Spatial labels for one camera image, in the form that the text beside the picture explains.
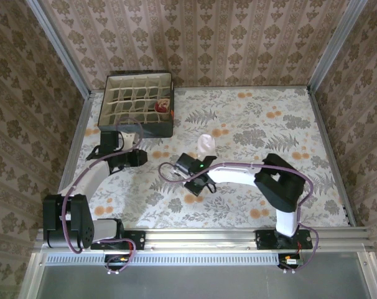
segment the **table surface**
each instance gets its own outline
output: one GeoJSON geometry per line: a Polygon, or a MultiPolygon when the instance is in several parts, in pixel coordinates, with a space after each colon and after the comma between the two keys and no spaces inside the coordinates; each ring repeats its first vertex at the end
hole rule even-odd
{"type": "MultiPolygon", "coordinates": [[[[100,142],[102,99],[97,93],[93,100],[75,177],[100,142]]],[[[195,197],[182,184],[162,181],[158,165],[174,163],[182,153],[195,156],[204,133],[215,137],[216,153],[226,160],[261,163],[278,154],[314,182],[301,221],[348,226],[306,89],[284,87],[177,88],[173,137],[144,140],[140,148],[149,161],[103,181],[89,203],[93,218],[120,218],[127,228],[274,226],[274,208],[254,187],[219,184],[215,194],[204,190],[195,197]]]]}

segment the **damask patterned wallpaper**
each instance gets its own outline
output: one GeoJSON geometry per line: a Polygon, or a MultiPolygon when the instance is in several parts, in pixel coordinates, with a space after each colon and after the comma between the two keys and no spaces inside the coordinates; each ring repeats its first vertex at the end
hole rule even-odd
{"type": "Polygon", "coordinates": [[[377,253],[377,1],[368,1],[316,94],[353,210],[377,253]]]}
{"type": "Polygon", "coordinates": [[[17,298],[82,104],[25,2],[0,0],[0,298],[17,298]]]}
{"type": "Polygon", "coordinates": [[[348,1],[43,0],[88,86],[112,70],[176,86],[307,85],[348,1]]]}

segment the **orange flower pattern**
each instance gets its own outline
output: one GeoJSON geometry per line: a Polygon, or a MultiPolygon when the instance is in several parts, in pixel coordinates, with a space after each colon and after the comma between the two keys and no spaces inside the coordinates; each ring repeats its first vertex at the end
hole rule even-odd
{"type": "MultiPolygon", "coordinates": [[[[101,101],[99,93],[86,129],[91,133],[101,101]]],[[[305,89],[177,89],[175,119],[172,138],[143,141],[141,148],[149,155],[144,166],[125,169],[101,185],[90,202],[93,217],[119,217],[130,227],[273,226],[274,209],[253,187],[220,184],[217,193],[205,190],[196,197],[181,184],[158,177],[162,162],[173,163],[182,153],[196,158],[198,137],[207,133],[215,138],[222,159],[261,163],[268,153],[282,156],[315,183],[302,220],[314,226],[347,225],[319,131],[311,125],[315,119],[305,89]]],[[[100,134],[85,136],[77,172],[99,138],[100,134]]],[[[163,173],[171,176],[169,169],[163,173]]]]}

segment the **purple cable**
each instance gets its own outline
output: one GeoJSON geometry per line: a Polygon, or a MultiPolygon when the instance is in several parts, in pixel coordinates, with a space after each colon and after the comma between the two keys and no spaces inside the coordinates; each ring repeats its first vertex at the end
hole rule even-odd
{"type": "Polygon", "coordinates": [[[80,254],[82,252],[82,249],[75,249],[74,246],[72,245],[71,243],[71,240],[70,240],[70,236],[68,235],[68,229],[67,229],[67,220],[65,219],[65,214],[67,213],[67,201],[68,201],[68,198],[70,197],[71,193],[74,191],[74,189],[76,188],[76,186],[78,185],[78,183],[82,180],[82,178],[85,176],[85,174],[95,165],[97,165],[99,162],[101,161],[104,161],[105,159],[108,159],[108,158],[111,158],[111,157],[115,157],[115,156],[119,156],[121,154],[126,154],[132,150],[134,150],[135,148],[137,148],[142,139],[143,139],[143,136],[144,136],[144,131],[143,131],[143,127],[142,125],[140,124],[140,122],[138,120],[136,120],[135,118],[131,118],[131,117],[120,117],[119,120],[117,121],[116,123],[116,130],[118,130],[118,124],[119,122],[122,120],[122,119],[128,119],[128,120],[132,120],[134,121],[135,123],[137,123],[140,127],[140,138],[139,138],[139,141],[134,145],[132,146],[130,149],[126,149],[124,151],[119,151],[117,153],[112,153],[112,154],[108,154],[100,159],[97,159],[95,160],[93,163],[91,163],[89,165],[89,167],[87,167],[86,169],[84,169],[80,175],[77,177],[77,179],[74,181],[74,183],[72,184],[72,186],[70,187],[70,189],[67,191],[66,195],[64,196],[64,199],[63,199],[63,205],[62,205],[62,227],[63,227],[63,233],[64,233],[64,238],[65,238],[65,241],[67,242],[67,245],[68,245],[68,248],[74,253],[74,254],[80,254]]]}
{"type": "Polygon", "coordinates": [[[159,176],[163,180],[165,180],[166,182],[168,182],[168,183],[186,183],[186,182],[191,181],[192,179],[195,179],[195,178],[199,177],[201,174],[208,172],[209,170],[213,170],[215,168],[224,167],[224,166],[239,166],[239,167],[247,167],[247,168],[254,168],[254,167],[256,167],[256,168],[269,168],[269,169],[276,169],[276,170],[287,171],[288,173],[293,173],[293,174],[296,174],[297,176],[300,176],[302,179],[304,179],[305,181],[307,181],[307,183],[310,186],[310,190],[309,190],[309,193],[303,198],[303,200],[301,200],[298,203],[298,207],[297,207],[297,222],[298,222],[299,226],[301,226],[301,227],[303,227],[305,229],[308,229],[308,230],[311,230],[312,232],[314,232],[314,234],[315,234],[315,244],[313,246],[312,255],[306,261],[306,263],[304,263],[300,267],[297,267],[296,269],[293,269],[290,266],[286,266],[286,267],[289,268],[289,269],[291,269],[291,270],[299,271],[300,269],[303,269],[306,265],[308,265],[313,260],[314,254],[315,254],[315,252],[316,252],[316,250],[317,250],[317,248],[319,246],[319,239],[320,239],[320,237],[319,237],[319,233],[315,229],[313,229],[311,227],[307,227],[306,225],[300,223],[300,207],[313,194],[314,185],[313,185],[313,182],[307,176],[305,176],[304,174],[298,172],[298,170],[291,169],[291,168],[285,168],[285,167],[281,167],[281,166],[265,165],[265,164],[225,162],[225,163],[218,163],[218,164],[212,165],[209,168],[204,169],[204,170],[200,171],[199,173],[197,173],[197,174],[195,174],[195,175],[193,175],[193,176],[191,176],[191,177],[189,177],[187,179],[181,179],[181,180],[178,180],[178,181],[172,181],[170,179],[167,179],[161,173],[161,168],[163,167],[163,165],[169,165],[169,166],[172,166],[173,168],[175,168],[175,166],[172,163],[169,163],[169,162],[163,162],[163,163],[161,163],[158,166],[158,174],[159,174],[159,176]]]}
{"type": "Polygon", "coordinates": [[[122,272],[133,260],[134,256],[136,255],[136,244],[131,240],[131,239],[126,239],[126,238],[122,238],[122,239],[116,239],[116,240],[113,240],[113,239],[105,239],[105,240],[101,240],[100,241],[101,243],[116,243],[116,242],[129,242],[130,244],[132,244],[133,246],[133,250],[132,250],[132,254],[131,256],[129,257],[128,261],[121,267],[119,268],[118,270],[112,270],[109,268],[109,263],[112,261],[112,260],[116,260],[116,259],[120,259],[120,255],[119,256],[115,256],[111,259],[109,259],[107,261],[107,264],[106,264],[106,268],[108,271],[112,272],[112,273],[115,273],[117,274],[118,272],[122,272]]]}

